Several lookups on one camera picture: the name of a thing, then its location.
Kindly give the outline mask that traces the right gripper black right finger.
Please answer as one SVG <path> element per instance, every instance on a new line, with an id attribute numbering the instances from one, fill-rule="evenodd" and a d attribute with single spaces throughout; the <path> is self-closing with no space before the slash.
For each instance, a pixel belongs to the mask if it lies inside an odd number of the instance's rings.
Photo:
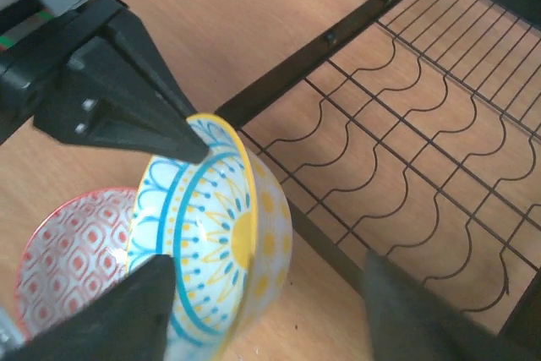
<path id="1" fill-rule="evenodd" d="M 365 257 L 363 299 L 375 360 L 536 358 L 532 352 L 464 317 L 373 251 Z"/>

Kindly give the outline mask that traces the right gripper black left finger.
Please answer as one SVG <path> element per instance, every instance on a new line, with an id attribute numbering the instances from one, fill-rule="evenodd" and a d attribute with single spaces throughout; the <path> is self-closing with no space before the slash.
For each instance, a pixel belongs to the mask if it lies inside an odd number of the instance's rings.
<path id="1" fill-rule="evenodd" d="M 2 360 L 163 360 L 175 292 L 172 257 L 156 255 L 98 299 Z"/>

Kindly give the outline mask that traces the red patterned bowl dotted outside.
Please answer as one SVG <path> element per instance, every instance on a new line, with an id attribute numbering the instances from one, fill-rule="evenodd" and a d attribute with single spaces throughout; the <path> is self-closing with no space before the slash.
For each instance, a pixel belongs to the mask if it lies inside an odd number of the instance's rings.
<path id="1" fill-rule="evenodd" d="M 14 290 L 24 338 L 72 316 L 123 278 L 135 195 L 126 187 L 82 194 L 35 230 Z"/>

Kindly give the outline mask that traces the blue yellow floral bowl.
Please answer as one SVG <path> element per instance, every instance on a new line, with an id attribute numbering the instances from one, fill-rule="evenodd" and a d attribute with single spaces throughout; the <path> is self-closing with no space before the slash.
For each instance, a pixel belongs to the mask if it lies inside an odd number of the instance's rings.
<path id="1" fill-rule="evenodd" d="M 217 360 L 278 297 L 292 218 L 272 171 L 224 119 L 188 118 L 209 146 L 199 164 L 153 156 L 129 227 L 127 269 L 166 254 L 176 268 L 167 360 Z"/>

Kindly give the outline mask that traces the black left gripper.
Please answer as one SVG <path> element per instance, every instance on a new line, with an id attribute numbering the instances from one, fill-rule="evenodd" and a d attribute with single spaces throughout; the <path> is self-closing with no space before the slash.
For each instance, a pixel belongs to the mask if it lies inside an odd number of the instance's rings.
<path id="1" fill-rule="evenodd" d="M 193 104 L 141 19 L 124 6 L 120 0 L 89 0 L 54 17 L 36 0 L 21 0 L 1 13 L 3 30 L 23 11 L 27 19 L 43 21 L 17 41 L 1 35 L 1 141 L 35 113 L 34 127 L 66 145 L 142 151 L 188 163 L 209 155 L 187 122 Z M 93 38 L 106 23 L 112 41 Z"/>

